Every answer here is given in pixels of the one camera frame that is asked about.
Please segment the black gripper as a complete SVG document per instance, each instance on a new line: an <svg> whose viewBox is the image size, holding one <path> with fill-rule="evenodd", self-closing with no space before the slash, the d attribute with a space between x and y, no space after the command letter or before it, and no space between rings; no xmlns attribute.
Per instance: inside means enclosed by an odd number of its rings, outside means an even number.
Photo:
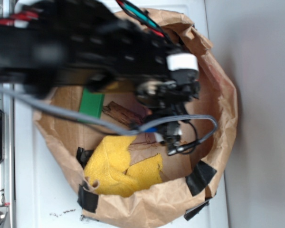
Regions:
<svg viewBox="0 0 285 228"><path fill-rule="evenodd" d="M199 66L197 57L190 53L178 53L167 58L168 75L160 79L148 79L135 86L138 101L151 110L143 125L156 134L169 156L195 149L194 140L184 146L180 144L180 122L190 123L185 104L199 97Z"/></svg>

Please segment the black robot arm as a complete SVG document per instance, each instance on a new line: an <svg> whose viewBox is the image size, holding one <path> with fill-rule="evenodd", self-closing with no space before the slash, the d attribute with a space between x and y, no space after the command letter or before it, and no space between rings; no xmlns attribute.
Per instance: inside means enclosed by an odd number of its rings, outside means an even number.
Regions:
<svg viewBox="0 0 285 228"><path fill-rule="evenodd" d="M46 113L110 129L117 135L155 132L169 155L191 152L181 145L180 122L190 123L185 104L198 98L198 62L172 41L146 10L126 0L128 15L116 17L96 0L40 0L0 18L0 83L23 85L45 96L56 86L84 86L92 92L132 92L151 110L130 130L85 114L10 95Z"/></svg>

